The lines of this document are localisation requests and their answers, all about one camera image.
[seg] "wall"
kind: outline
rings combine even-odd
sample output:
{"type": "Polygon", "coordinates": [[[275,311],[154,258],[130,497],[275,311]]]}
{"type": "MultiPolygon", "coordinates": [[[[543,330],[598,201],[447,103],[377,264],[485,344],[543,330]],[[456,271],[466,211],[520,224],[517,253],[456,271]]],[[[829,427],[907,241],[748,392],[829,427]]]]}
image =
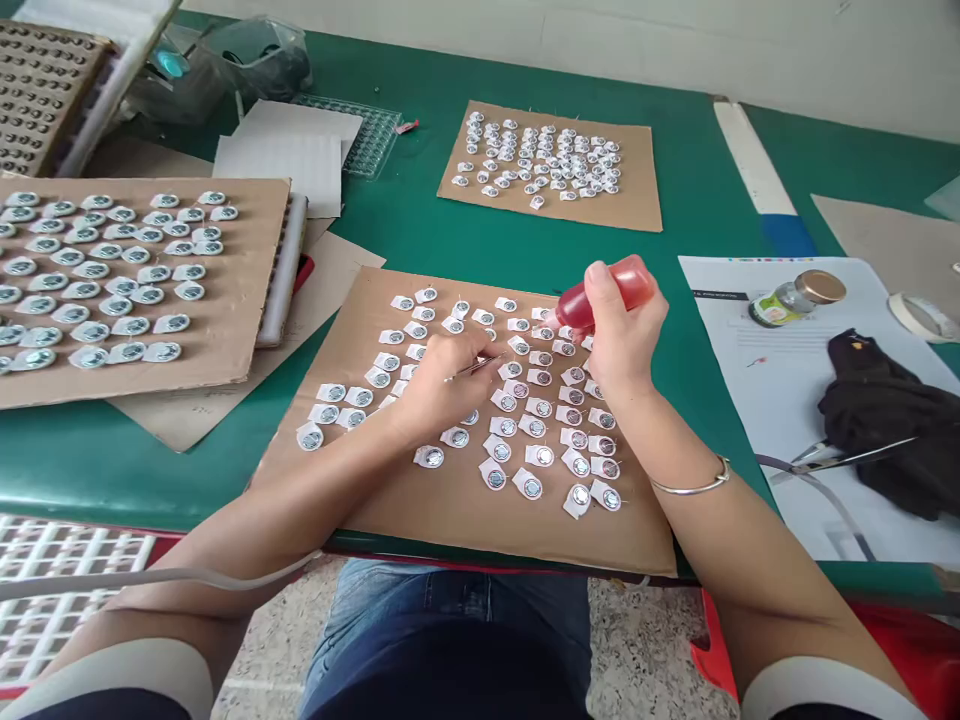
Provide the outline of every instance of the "wall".
{"type": "Polygon", "coordinates": [[[186,0],[960,142],[960,0],[186,0]]]}

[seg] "jar lid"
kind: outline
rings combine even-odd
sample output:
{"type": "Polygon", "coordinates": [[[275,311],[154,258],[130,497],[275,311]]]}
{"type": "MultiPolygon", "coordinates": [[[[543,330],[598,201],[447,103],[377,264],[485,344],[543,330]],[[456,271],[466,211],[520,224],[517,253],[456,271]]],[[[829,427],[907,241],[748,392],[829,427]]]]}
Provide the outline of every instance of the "jar lid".
{"type": "Polygon", "coordinates": [[[796,286],[807,300],[817,305],[830,305],[847,296],[847,288],[840,278],[823,270],[800,273],[796,286]]]}

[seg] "white grid rack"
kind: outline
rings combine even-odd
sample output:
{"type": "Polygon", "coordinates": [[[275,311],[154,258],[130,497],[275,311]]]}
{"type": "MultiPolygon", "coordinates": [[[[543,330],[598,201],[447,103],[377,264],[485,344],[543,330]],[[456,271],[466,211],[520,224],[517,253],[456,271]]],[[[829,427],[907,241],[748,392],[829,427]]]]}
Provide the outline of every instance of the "white grid rack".
{"type": "MultiPolygon", "coordinates": [[[[0,515],[0,582],[143,570],[152,535],[0,515]]],[[[118,590],[0,603],[0,689],[37,678],[73,631],[118,590]]]]}

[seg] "small glass jar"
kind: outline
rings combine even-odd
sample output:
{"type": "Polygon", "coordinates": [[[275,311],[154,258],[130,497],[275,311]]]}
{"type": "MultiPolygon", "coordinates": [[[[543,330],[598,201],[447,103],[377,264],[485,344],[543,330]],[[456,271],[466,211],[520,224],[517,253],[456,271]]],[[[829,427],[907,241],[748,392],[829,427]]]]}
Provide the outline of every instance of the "small glass jar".
{"type": "Polygon", "coordinates": [[[764,327],[781,327],[810,315],[821,305],[839,302],[846,295],[847,288],[835,275],[823,270],[807,270],[796,280],[752,301],[749,313],[764,327]]]}

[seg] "white sleeve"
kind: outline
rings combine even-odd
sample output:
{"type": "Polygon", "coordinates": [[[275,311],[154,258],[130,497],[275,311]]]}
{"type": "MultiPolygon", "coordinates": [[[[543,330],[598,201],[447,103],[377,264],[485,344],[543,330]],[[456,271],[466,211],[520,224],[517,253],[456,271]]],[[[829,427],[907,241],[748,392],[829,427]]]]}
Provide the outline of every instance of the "white sleeve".
{"type": "Polygon", "coordinates": [[[98,650],[34,683],[0,713],[0,720],[19,720],[71,698],[119,688],[164,695],[191,720],[208,718],[213,707],[213,682],[203,656],[180,640],[146,638],[98,650]]]}
{"type": "Polygon", "coordinates": [[[797,705],[822,703],[880,720],[925,720],[916,705],[882,680],[836,660],[792,657],[764,668],[747,688],[742,720],[770,720],[797,705]]]}

